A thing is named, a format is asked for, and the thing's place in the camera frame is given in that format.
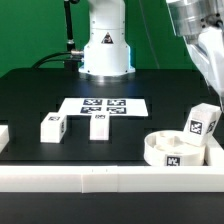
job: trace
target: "white border frame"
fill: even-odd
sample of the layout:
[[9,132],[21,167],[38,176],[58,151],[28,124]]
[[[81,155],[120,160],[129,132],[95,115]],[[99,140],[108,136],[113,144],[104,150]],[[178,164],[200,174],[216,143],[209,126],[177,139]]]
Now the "white border frame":
[[212,137],[209,166],[0,166],[0,192],[224,192],[224,151]]

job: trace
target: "cable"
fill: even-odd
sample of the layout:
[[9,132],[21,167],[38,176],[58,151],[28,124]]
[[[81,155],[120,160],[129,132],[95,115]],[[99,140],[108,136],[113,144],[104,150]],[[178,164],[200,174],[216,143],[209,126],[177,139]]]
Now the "cable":
[[62,56],[62,55],[71,55],[71,52],[66,51],[66,52],[59,52],[59,53],[55,53],[55,54],[50,54],[50,55],[40,59],[39,61],[37,61],[31,68],[38,68],[44,61],[46,61],[50,58],[54,58],[54,57],[58,57],[58,56]]
[[143,22],[144,22],[144,26],[145,26],[147,38],[148,38],[148,41],[149,41],[149,47],[151,49],[153,58],[155,60],[156,67],[157,67],[157,69],[160,69],[159,61],[158,61],[158,58],[156,56],[155,49],[154,49],[153,44],[152,44],[151,34],[149,32],[149,29],[148,29],[148,26],[147,26],[147,23],[146,23],[146,16],[145,16],[145,12],[144,12],[143,5],[142,5],[142,1],[141,0],[139,0],[139,6],[140,6],[140,9],[141,9],[142,19],[143,19]]
[[41,65],[45,64],[45,63],[48,63],[48,62],[55,62],[55,61],[81,61],[79,59],[50,59],[50,60],[45,60],[45,61],[42,61],[41,63],[37,64],[36,66],[32,66],[32,68],[39,68]]

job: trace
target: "black cable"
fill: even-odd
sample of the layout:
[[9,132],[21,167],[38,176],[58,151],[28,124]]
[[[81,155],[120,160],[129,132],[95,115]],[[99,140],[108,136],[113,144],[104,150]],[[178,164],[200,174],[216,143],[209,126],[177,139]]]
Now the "black cable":
[[55,53],[55,54],[50,54],[50,55],[40,59],[39,61],[37,61],[31,68],[38,68],[39,65],[41,65],[44,61],[46,61],[50,58],[54,58],[54,57],[58,57],[58,56],[62,56],[62,55],[71,55],[71,52],[66,51],[66,52],[59,52],[59,53]]
[[38,64],[36,67],[32,67],[32,68],[39,68],[41,65],[48,63],[48,62],[55,62],[55,61],[76,61],[76,62],[81,62],[80,59],[50,59],[50,60],[46,60],[41,62],[40,64]]

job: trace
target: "white container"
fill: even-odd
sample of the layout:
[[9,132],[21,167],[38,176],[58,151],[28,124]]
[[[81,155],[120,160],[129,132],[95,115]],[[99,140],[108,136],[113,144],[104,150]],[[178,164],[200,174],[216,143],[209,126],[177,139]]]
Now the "white container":
[[145,138],[144,159],[151,166],[201,166],[205,145],[193,146],[182,141],[183,132],[161,131]]

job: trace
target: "white cube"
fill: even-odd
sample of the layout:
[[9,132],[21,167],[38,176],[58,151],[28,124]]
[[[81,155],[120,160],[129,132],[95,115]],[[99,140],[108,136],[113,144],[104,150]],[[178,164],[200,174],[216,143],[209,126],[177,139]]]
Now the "white cube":
[[221,116],[220,107],[210,104],[199,104],[191,109],[184,128],[183,141],[202,146],[212,136]]
[[0,125],[0,153],[9,142],[8,125]]
[[109,112],[93,112],[90,120],[90,140],[109,140]]
[[67,116],[60,113],[48,113],[41,123],[41,142],[60,143],[67,130]]

